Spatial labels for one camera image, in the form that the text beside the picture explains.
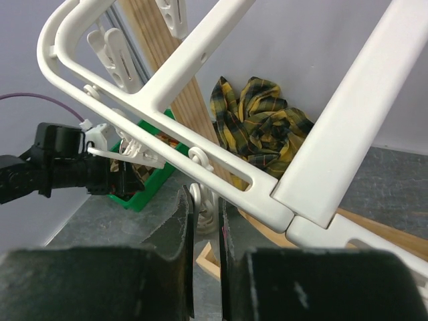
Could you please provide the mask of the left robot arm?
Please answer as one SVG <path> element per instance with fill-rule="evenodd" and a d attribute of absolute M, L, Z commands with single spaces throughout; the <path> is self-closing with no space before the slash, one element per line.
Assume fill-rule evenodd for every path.
<path fill-rule="evenodd" d="M 124 197 L 144 190 L 132 165 L 88 152 L 79 128 L 42 122 L 34 144 L 20 156 L 1 156 L 1 204 L 37 191 L 51 197 L 54 189 L 84 187 L 91 195 Z"/>

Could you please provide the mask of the beige brown argyle sock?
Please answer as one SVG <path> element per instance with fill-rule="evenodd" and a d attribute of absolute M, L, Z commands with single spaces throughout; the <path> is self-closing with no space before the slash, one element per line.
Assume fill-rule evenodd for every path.
<path fill-rule="evenodd" d="M 152 173 L 156 170 L 156 168 L 145 165 L 133 164 L 132 170 L 134 171 L 139 181 L 141 183 L 145 183 L 150 178 Z"/>

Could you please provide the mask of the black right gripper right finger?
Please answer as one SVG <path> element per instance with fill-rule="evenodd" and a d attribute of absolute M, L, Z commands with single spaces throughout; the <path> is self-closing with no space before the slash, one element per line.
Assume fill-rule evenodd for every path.
<path fill-rule="evenodd" d="M 223 202 L 219 215 L 226 320 L 426 320 L 405 264 L 373 249 L 278 247 Z"/>

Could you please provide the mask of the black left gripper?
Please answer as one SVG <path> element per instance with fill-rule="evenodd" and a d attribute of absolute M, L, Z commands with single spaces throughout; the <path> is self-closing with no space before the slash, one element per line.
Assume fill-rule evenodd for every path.
<path fill-rule="evenodd" d="M 116 171 L 111 169 L 110 159 L 93 156 L 87 162 L 85 187 L 91 195 L 115 195 L 127 197 L 144 191 L 131 163 L 118 161 Z"/>

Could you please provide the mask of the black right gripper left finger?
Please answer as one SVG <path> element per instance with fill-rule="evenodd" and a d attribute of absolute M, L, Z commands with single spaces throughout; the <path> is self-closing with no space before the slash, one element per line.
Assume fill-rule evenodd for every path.
<path fill-rule="evenodd" d="M 187 187 L 141 244 L 33 248 L 1 256 L 2 320 L 188 320 L 195 208 Z"/>

